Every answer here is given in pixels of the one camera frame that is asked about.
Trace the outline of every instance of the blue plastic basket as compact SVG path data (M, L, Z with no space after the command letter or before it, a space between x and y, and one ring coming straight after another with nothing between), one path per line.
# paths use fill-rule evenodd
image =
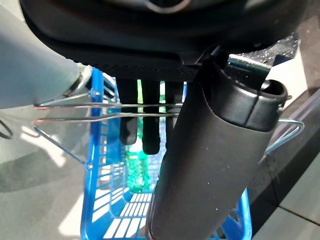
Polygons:
M103 85L102 72L93 69L93 102L103 101ZM104 113L102 109L94 108L91 114L94 117ZM106 137L111 133L117 133L117 122L93 122L91 124L81 219L82 239L145 240L146 214L166 150L165 122L163 119L160 122L160 152L148 158L151 187L139 194L130 192L127 187L126 165L119 160L124 159L120 142L115 139L106 144ZM116 159L112 160L106 148L115 146L119 147L119 151L115 154L120 158L116 156ZM210 239L250 240L251 237L250 207L247 190L245 190L233 213L228 216L221 228L212 234Z

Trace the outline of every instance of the green bottle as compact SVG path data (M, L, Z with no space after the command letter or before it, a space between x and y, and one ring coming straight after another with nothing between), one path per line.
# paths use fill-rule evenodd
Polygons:
M142 103L141 81L138 80L138 103ZM135 144L125 146L125 163L127 167L127 186L133 193L141 193L150 188L148 155L143 151L143 118L137 121L137 139Z

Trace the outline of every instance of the floor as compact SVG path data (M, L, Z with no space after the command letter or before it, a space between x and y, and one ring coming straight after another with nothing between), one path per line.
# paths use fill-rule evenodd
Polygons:
M18 1L0 0L23 21ZM294 60L272 69L269 78L280 80L294 101L307 89L305 71L311 71L301 47ZM84 168L72 157L39 137L31 122L52 116L83 116L86 110L37 111L32 106L0 110L0 119L12 129L12 140L0 138L0 230L8 240L79 240ZM43 127L72 152L87 157L88 126L55 124ZM320 236L320 155L254 240L316 240Z
M253 240L316 240L320 236L320 154Z

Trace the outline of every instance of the wire rack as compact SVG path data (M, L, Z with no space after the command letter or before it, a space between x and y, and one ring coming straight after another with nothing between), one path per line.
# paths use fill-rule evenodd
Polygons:
M92 71L92 89L88 93L79 94L36 105L38 109L51 108L90 108L90 117L53 117L40 118L33 122L33 128L57 147L74 157L84 165L86 174L84 180L84 201L81 218L81 237L85 240L107 239L145 239L144 226L146 214L152 198L154 187L166 147L165 117L177 117L178 113L122 113L122 108L174 107L182 104L120 104L105 96L107 78L98 69ZM68 103L68 100L90 96L92 102ZM119 157L108 155L111 143L111 122L123 117L160 117L160 151L148 158L148 170L151 185L148 190L133 193L127 185L128 171L124 157L124 147L117 144ZM39 124L42 123L90 123L90 139L88 158L81 159L44 132ZM266 154L297 136L304 129L303 122L293 119L280 119L280 123L292 126L275 143L269 146ZM249 240L252 236L250 207L247 190L242 194L239 202L227 217L221 228L213 233L211 239Z

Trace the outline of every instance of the black plastic part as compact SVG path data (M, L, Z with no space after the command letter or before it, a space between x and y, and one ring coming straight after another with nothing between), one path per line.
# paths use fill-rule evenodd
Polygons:
M148 1L161 8L174 7L182 2L182 0L148 0Z
M254 176L272 134L224 121L200 83L191 83L162 161L148 238L208 239Z
M274 80L261 90L263 80L256 76L256 89L228 77L212 60L206 60L196 81L200 82L212 111L225 121L247 129L269 132L276 127L288 93Z
M116 79L116 85L122 104L138 103L138 85L136 80ZM137 108L122 108L123 113L136 113ZM137 141L138 121L136 117L122 117L120 121L120 141L124 145L132 145Z
M184 93L184 83L183 82L166 82L165 83L165 103L166 104L176 104L182 102L182 96ZM177 112L179 109L172 107L166 107L167 112ZM165 146L168 147L171 135L173 134L174 127L177 119L173 117L167 117L165 119L165 134L166 142Z
M192 81L215 46L242 53L295 31L309 0L233 0L158 14L101 0L20 0L34 34L67 58L117 78Z
M144 104L159 104L160 82L141 80ZM145 113L158 113L159 107L145 107ZM155 155L160 150L159 117L143 118L142 147L145 154Z

